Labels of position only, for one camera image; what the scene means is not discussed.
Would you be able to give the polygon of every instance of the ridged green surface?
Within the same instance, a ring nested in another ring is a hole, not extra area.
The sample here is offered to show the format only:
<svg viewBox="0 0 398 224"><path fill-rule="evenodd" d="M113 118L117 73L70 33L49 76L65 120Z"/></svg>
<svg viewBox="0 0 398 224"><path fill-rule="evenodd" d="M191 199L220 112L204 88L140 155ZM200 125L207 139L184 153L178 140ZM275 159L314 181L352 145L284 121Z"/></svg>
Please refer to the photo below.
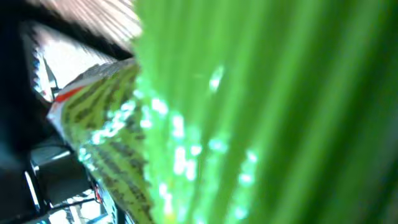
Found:
<svg viewBox="0 0 398 224"><path fill-rule="evenodd" d="M393 0L138 0L157 223L395 223Z"/></svg>

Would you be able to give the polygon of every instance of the red stripe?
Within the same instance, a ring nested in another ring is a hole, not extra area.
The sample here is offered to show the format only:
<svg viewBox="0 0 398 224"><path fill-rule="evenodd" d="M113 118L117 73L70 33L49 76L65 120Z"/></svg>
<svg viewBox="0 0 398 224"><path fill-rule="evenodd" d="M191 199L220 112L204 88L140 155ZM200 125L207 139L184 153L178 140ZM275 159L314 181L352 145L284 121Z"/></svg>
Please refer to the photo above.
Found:
<svg viewBox="0 0 398 224"><path fill-rule="evenodd" d="M55 102L61 103L67 99L69 99L69 97L73 96L75 93L79 92L81 89L83 88L83 86L78 87L76 89L70 90L69 92L67 92L66 94L62 94L62 95L58 95L55 99Z"/></svg>

